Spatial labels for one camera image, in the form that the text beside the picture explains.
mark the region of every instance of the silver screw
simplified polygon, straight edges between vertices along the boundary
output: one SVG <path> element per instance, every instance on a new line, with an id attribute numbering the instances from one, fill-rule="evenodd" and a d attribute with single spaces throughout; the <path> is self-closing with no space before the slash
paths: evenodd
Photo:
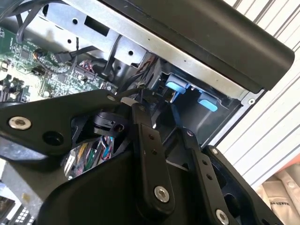
<path id="1" fill-rule="evenodd" d="M 254 98 L 249 99 L 249 101 L 248 101 L 249 105 L 253 105 L 254 103 L 255 103 L 255 99 Z"/>
<path id="2" fill-rule="evenodd" d="M 115 101 L 116 99 L 113 96 L 108 95 L 107 98 L 111 101 Z"/>
<path id="3" fill-rule="evenodd" d="M 143 112 L 146 111 L 144 106 L 139 106 L 139 109 L 142 110 Z"/>
<path id="4" fill-rule="evenodd" d="M 15 116 L 8 121 L 11 128 L 16 130 L 27 130 L 31 127 L 31 121 L 22 116 Z"/>
<path id="5" fill-rule="evenodd" d="M 187 134 L 189 135 L 189 136 L 194 136 L 194 134 L 193 134 L 193 132 L 192 131 L 190 131 L 190 130 L 187 130 Z"/>
<path id="6" fill-rule="evenodd" d="M 162 203 L 167 203 L 170 200 L 169 192 L 162 186 L 157 186 L 154 189 L 154 194 Z"/>
<path id="7" fill-rule="evenodd" d="M 223 225 L 229 225 L 229 219 L 222 210 L 216 210 L 216 216 Z"/>
<path id="8" fill-rule="evenodd" d="M 215 148 L 211 148 L 211 152 L 214 153 L 215 155 L 218 154 L 218 150 L 216 150 Z"/>

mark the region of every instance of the motherboard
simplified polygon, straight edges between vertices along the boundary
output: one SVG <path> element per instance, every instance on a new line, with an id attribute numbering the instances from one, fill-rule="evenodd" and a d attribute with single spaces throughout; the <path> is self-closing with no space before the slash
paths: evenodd
<path id="1" fill-rule="evenodd" d="M 84 64 L 60 74 L 68 71 L 71 63 L 58 63 L 54 53 L 43 50 L 42 63 L 56 73 L 48 72 L 34 58 L 37 49 L 40 47 L 28 40 L 18 44 L 14 33 L 0 28 L 0 102 L 30 102 L 97 89 L 117 91 Z"/>

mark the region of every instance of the silver metal plate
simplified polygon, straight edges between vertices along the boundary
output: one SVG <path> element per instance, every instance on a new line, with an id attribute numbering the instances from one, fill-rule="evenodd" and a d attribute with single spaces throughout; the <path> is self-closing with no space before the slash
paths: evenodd
<path id="1" fill-rule="evenodd" d="M 91 45 L 104 52 L 104 58 L 108 58 L 108 55 L 119 36 L 119 34 L 112 29 L 109 29 L 105 36 L 88 27 L 85 25 L 87 19 L 86 14 L 68 5 L 49 4 L 46 16 L 42 11 L 39 15 L 62 29 L 73 33 L 75 36 L 90 42 Z M 138 65 L 142 62 L 145 55 L 145 49 L 128 38 L 122 37 L 118 42 L 115 58 L 127 65 Z"/>
<path id="2" fill-rule="evenodd" d="M 101 2 L 96 0 L 64 0 L 64 2 L 229 97 L 238 99 L 244 93 L 245 89 L 243 87 L 227 79 Z"/>

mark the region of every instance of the blue tab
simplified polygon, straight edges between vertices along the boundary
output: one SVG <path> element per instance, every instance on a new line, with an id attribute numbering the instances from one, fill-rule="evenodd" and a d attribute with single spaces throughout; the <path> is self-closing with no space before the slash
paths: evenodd
<path id="1" fill-rule="evenodd" d="M 216 110 L 218 110 L 218 107 L 216 105 L 212 104 L 209 100 L 202 99 L 202 100 L 198 101 L 198 103 L 203 105 L 204 107 L 208 108 L 212 112 L 215 112 Z"/>
<path id="2" fill-rule="evenodd" d="M 180 94 L 186 93 L 186 88 L 185 87 L 182 87 L 182 86 L 178 85 L 177 83 L 175 83 L 173 81 L 167 82 L 166 86 L 168 88 L 171 88 L 171 89 L 179 92 Z"/>

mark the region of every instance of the white wall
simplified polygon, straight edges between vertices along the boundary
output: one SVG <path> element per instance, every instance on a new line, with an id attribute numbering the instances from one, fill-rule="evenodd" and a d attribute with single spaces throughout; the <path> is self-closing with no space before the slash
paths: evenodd
<path id="1" fill-rule="evenodd" d="M 225 0 L 233 6 L 237 1 Z M 300 153 L 300 1 L 242 0 L 236 9 L 295 51 L 292 68 L 218 145 L 257 187 Z"/>

